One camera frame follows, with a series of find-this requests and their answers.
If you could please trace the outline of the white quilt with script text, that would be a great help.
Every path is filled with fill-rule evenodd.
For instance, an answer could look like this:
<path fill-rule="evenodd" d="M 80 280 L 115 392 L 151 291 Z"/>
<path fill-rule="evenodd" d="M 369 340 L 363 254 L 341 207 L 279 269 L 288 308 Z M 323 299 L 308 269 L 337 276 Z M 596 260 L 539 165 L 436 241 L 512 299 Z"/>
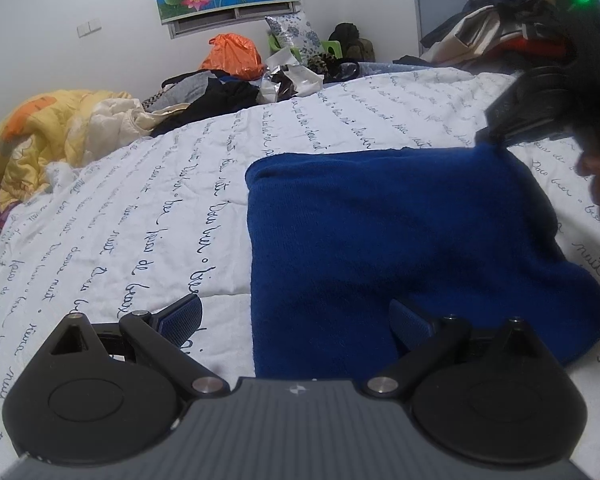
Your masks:
<path fill-rule="evenodd" d="M 7 393 L 57 323 L 114 322 L 189 292 L 202 329 L 189 356 L 227 379 L 253 371 L 245 173 L 278 153 L 455 148 L 512 82 L 454 68 L 388 73 L 143 138 L 74 169 L 16 207 L 0 235 L 0 477 L 16 461 Z"/>

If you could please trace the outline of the dark olive bag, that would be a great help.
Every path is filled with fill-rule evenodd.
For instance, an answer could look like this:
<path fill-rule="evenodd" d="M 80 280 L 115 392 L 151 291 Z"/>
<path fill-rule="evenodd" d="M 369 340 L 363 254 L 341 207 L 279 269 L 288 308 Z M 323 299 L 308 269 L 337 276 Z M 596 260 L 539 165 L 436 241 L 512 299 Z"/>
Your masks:
<path fill-rule="evenodd" d="M 330 41 L 338 41 L 345 58 L 355 61 L 375 62 L 375 50 L 370 40 L 363 38 L 352 23 L 340 23 L 329 36 Z"/>

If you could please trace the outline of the pile of dark clothes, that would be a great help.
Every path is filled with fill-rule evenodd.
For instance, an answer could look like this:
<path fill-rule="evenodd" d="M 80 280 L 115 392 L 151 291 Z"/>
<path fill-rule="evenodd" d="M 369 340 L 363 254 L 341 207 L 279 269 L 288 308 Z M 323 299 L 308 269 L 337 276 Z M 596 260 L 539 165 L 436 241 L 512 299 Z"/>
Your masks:
<path fill-rule="evenodd" d="M 258 104 L 259 86 L 224 70 L 197 70 L 163 81 L 161 90 L 143 102 L 148 113 L 169 106 L 183 105 L 184 110 L 166 118 L 151 130 L 156 138 L 192 122 L 234 114 Z"/>

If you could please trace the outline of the green plastic stool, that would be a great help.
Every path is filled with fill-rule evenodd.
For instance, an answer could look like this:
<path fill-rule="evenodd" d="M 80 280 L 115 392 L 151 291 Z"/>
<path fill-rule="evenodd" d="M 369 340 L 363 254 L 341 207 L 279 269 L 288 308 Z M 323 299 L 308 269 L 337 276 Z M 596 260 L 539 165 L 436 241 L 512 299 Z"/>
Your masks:
<path fill-rule="evenodd" d="M 322 50 L 325 53 L 333 56 L 334 58 L 343 58 L 342 47 L 341 47 L 341 44 L 339 41 L 337 41 L 337 40 L 321 40 L 320 44 L 321 44 Z M 270 49 L 270 55 L 273 55 L 276 52 L 278 52 L 279 50 L 283 49 L 283 47 L 279 44 L 277 38 L 272 34 L 268 34 L 268 48 Z M 294 55 L 294 57 L 298 58 L 298 61 L 301 64 L 306 62 L 311 56 L 318 55 L 318 51 L 315 49 L 299 50 L 298 48 L 291 47 L 290 50 L 291 50 L 291 53 Z"/>

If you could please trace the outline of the orange plastic bag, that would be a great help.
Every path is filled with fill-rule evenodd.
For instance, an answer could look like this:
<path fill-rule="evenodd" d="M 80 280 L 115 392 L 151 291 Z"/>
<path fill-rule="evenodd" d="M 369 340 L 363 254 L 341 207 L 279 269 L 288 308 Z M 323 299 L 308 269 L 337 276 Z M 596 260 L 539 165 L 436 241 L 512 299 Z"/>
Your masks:
<path fill-rule="evenodd" d="M 219 34 L 209 40 L 211 50 L 202 61 L 201 70 L 222 70 L 241 80 L 259 79 L 265 65 L 256 45 L 234 32 Z"/>

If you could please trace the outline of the heap of clothes on right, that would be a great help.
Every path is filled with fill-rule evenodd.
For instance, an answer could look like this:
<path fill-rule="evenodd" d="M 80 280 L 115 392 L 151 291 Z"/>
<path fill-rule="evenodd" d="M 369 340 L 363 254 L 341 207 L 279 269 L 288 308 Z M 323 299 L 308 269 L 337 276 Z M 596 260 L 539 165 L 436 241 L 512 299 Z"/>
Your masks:
<path fill-rule="evenodd" d="M 471 73 L 566 66 L 576 57 L 555 0 L 468 0 L 420 44 L 425 63 Z"/>

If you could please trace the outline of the crumpled white plastic bag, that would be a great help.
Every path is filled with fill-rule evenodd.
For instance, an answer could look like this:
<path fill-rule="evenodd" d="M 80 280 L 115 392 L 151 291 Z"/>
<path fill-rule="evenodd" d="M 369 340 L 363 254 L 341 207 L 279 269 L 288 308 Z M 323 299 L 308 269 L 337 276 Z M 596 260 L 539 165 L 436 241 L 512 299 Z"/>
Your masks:
<path fill-rule="evenodd" d="M 259 104 L 270 104 L 303 98 L 323 89 L 324 77 L 306 66 L 284 47 L 265 60 L 260 81 Z"/>

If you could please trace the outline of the grey framed board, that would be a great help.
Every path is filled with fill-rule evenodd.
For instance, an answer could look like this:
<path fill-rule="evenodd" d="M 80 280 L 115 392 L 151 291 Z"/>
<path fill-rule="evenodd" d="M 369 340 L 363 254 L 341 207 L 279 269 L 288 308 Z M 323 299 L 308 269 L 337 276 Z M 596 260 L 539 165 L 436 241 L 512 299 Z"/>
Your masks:
<path fill-rule="evenodd" d="M 418 53 L 423 54 L 426 48 L 422 38 L 436 27 L 460 12 L 468 0 L 415 0 L 415 14 L 418 37 Z"/>

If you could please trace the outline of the white wall switch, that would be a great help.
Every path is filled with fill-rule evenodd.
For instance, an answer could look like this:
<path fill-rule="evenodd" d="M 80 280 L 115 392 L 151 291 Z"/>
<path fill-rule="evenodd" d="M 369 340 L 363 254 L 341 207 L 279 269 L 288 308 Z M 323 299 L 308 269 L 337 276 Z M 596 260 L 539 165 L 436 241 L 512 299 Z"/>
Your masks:
<path fill-rule="evenodd" d="M 79 24 L 76 28 L 76 33 L 79 38 L 86 37 L 88 35 L 94 34 L 94 32 L 99 32 L 102 29 L 102 22 L 99 18 L 93 18 L 83 24 Z"/>

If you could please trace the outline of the yellow and orange blanket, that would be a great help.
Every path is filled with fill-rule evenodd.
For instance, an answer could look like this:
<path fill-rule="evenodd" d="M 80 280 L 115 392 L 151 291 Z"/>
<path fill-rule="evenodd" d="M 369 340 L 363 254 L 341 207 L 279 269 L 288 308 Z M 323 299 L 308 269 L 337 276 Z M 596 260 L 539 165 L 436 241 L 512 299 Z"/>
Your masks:
<path fill-rule="evenodd" d="M 128 92 L 55 90 L 32 96 L 7 114 L 0 121 L 0 207 L 24 202 L 44 188 L 51 162 L 78 166 L 88 120 L 109 99 L 138 103 Z"/>

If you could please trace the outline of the white floral pillow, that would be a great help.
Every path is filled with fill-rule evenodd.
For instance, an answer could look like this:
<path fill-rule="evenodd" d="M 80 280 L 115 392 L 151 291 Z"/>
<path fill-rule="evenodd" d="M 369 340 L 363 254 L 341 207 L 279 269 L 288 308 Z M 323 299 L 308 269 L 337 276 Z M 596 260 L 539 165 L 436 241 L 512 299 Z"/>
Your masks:
<path fill-rule="evenodd" d="M 303 11 L 267 16 L 265 21 L 282 47 L 295 47 L 299 50 L 315 49 L 318 54 L 324 53 L 320 44 L 321 39 Z"/>

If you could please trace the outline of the blue fleece garment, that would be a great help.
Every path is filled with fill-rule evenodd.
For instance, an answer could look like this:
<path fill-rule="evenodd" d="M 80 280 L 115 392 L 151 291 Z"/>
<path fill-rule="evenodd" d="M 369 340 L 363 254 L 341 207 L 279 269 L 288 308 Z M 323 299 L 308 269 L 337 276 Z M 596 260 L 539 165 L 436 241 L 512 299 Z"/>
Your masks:
<path fill-rule="evenodd" d="M 565 258 L 550 201 L 508 151 L 281 154 L 246 183 L 260 378 L 365 382 L 405 348 L 393 299 L 478 330 L 522 318 L 565 364 L 600 340 L 600 284 Z"/>

